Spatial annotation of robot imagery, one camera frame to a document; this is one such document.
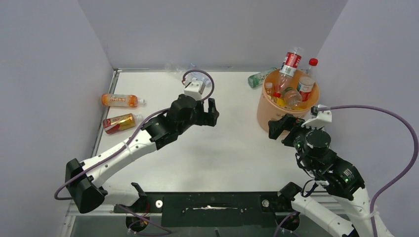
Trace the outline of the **red gold drink bottle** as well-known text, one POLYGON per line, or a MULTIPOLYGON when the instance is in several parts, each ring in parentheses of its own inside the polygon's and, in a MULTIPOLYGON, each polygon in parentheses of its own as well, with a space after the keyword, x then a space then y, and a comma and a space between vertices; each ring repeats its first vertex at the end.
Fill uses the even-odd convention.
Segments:
POLYGON ((143 121, 140 114, 125 114, 117 117, 106 118, 102 121, 103 129, 107 134, 115 134, 121 131, 131 129, 143 121))

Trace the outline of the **blue pattern clear bottle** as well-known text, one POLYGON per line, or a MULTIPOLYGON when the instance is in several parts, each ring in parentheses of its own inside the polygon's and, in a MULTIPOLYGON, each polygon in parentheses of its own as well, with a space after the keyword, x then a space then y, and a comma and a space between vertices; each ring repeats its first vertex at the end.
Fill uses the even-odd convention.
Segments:
MULTIPOLYGON (((190 63, 187 67, 188 70, 192 70, 192 69, 198 69, 198 66, 196 66, 195 64, 190 63)), ((203 73, 200 72, 191 72, 188 74, 189 77, 191 77, 192 80, 199 80, 202 81, 203 84, 206 87, 210 87, 212 86, 212 82, 209 79, 209 77, 203 73)))

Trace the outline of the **red white label bottle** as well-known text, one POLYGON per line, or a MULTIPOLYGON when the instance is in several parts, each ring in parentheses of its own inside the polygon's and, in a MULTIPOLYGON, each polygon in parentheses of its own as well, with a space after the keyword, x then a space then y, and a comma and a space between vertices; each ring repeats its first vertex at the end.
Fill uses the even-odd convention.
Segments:
POLYGON ((306 102, 311 94, 312 88, 315 84, 315 70, 318 65, 317 58, 311 58, 308 62, 308 67, 302 70, 306 76, 301 76, 297 85, 297 91, 301 95, 302 102, 306 102))

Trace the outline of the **dark green label bottle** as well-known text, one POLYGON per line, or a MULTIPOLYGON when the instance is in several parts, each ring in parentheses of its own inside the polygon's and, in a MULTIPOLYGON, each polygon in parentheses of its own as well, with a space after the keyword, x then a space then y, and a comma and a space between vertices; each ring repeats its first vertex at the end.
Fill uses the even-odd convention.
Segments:
POLYGON ((282 91, 283 100, 288 108, 297 108, 302 103, 301 94, 291 86, 288 86, 282 91))

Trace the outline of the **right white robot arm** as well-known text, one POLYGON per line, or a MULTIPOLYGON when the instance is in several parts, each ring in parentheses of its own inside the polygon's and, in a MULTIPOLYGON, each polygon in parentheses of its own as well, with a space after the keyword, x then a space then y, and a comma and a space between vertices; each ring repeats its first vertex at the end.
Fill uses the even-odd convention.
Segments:
POLYGON ((311 174, 315 184, 341 205, 349 220, 304 194, 303 188, 293 182, 279 190, 279 207, 304 214, 334 237, 371 237, 374 228, 379 237, 392 236, 378 212, 370 210, 372 201, 357 168, 330 149, 331 137, 322 128, 331 121, 331 111, 319 112, 309 120, 285 114, 268 122, 268 133, 276 140, 288 131, 282 144, 295 148, 297 166, 311 174))

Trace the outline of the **blue label water bottle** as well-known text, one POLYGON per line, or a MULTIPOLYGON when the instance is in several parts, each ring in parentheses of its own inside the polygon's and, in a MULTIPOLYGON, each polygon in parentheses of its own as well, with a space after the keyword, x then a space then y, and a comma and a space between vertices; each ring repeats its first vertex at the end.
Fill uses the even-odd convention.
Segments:
POLYGON ((273 88, 273 84, 271 82, 267 82, 264 84, 264 88, 265 88, 265 92, 267 93, 268 96, 272 95, 272 88, 273 88))

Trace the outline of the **yellow juice bottle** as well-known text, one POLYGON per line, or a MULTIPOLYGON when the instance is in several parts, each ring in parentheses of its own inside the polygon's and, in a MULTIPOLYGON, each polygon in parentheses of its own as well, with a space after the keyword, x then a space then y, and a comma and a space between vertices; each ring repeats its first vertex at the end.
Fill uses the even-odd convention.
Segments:
POLYGON ((285 109, 294 109, 295 104, 292 99, 285 98, 284 96, 281 96, 279 93, 274 92, 271 95, 271 100, 277 104, 280 107, 283 107, 285 109))

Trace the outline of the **red cap clear bottle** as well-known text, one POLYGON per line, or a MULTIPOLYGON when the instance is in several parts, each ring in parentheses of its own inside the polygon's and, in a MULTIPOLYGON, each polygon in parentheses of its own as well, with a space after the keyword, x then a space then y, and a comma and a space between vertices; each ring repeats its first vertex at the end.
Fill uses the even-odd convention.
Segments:
POLYGON ((283 63, 279 69, 278 77, 275 80, 275 92, 281 94, 282 89, 292 80, 298 65, 301 61, 304 49, 293 47, 286 53, 283 63))

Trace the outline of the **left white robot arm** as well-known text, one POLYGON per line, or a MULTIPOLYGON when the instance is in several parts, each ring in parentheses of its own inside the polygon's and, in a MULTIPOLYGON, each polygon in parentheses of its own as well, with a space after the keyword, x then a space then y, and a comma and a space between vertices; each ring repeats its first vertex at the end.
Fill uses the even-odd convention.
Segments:
POLYGON ((79 213, 85 214, 107 202, 131 206, 140 199, 141 187, 111 187, 107 180, 138 158, 176 141, 193 125, 216 125, 219 112, 215 99, 195 100, 185 94, 170 108, 147 117, 134 133, 113 148, 89 159, 66 164, 65 188, 79 213))

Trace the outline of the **crushed clear bottle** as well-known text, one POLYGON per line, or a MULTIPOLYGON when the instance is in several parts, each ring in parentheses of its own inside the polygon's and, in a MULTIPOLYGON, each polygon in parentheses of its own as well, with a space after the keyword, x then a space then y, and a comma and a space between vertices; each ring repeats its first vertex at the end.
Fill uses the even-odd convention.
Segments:
POLYGON ((188 71, 185 67, 175 64, 175 63, 166 63, 165 64, 165 71, 168 73, 169 76, 177 79, 182 80, 183 75, 188 71))

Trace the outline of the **orange drink bottle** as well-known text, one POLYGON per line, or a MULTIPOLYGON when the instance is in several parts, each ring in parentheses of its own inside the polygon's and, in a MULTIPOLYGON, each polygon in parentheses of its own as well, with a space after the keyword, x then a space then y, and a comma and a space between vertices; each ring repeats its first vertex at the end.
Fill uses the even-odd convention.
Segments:
POLYGON ((147 104, 145 99, 138 98, 135 95, 125 94, 102 94, 101 103, 108 107, 136 108, 147 104))

